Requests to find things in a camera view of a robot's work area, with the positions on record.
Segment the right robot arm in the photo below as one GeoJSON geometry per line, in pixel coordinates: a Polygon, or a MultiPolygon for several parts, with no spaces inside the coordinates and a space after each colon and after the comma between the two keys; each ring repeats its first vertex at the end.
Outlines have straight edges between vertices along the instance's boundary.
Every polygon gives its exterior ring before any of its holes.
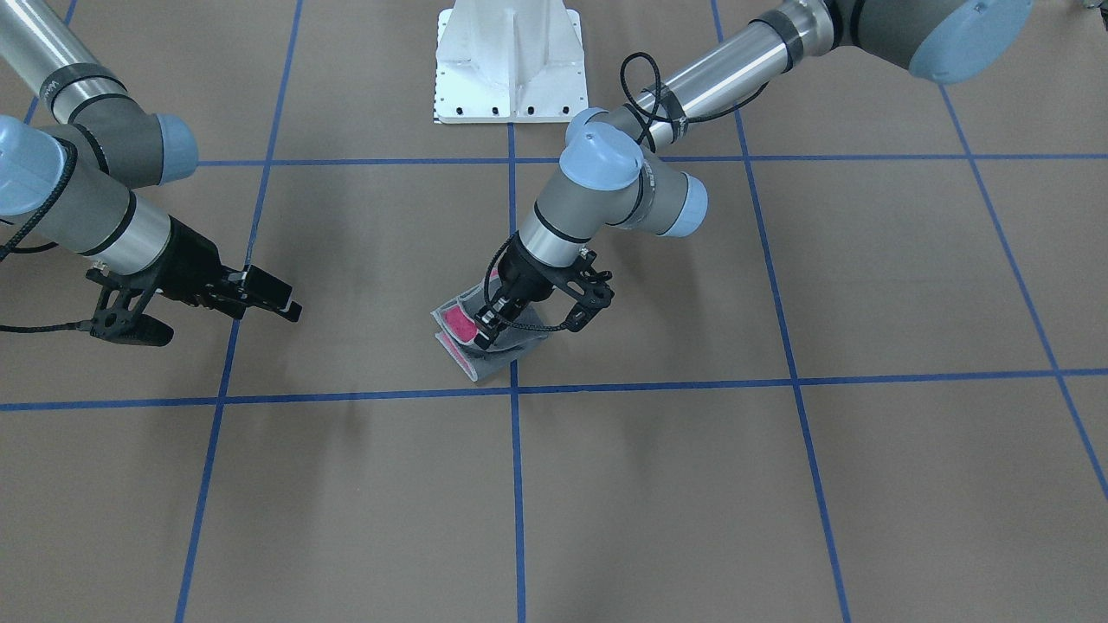
{"type": "Polygon", "coordinates": [[[170,114],[144,111],[43,1],[4,1],[3,59],[38,91],[55,123],[3,118],[3,257],[29,235],[91,261],[92,317],[63,325],[107,343],[166,343],[146,314],[156,295],[242,319],[250,308],[300,319],[293,287],[257,266],[222,264],[213,241],[141,197],[193,174],[196,139],[170,114]]]}

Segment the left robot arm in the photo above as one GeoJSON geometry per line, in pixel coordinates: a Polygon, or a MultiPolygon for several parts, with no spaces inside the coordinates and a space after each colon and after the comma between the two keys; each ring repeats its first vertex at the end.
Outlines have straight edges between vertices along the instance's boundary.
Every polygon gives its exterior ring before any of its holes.
{"type": "Polygon", "coordinates": [[[919,79],[955,84],[1001,58],[1030,11],[1029,1],[784,1],[690,67],[627,94],[620,109],[578,112],[557,172],[494,255],[476,300],[456,308],[461,343],[493,350],[504,331],[542,334],[523,315],[555,289],[574,305],[553,330],[581,331],[614,296],[587,247],[599,229],[685,237],[705,219],[702,182],[661,163],[658,150],[736,113],[807,58],[852,45],[919,79]]]}

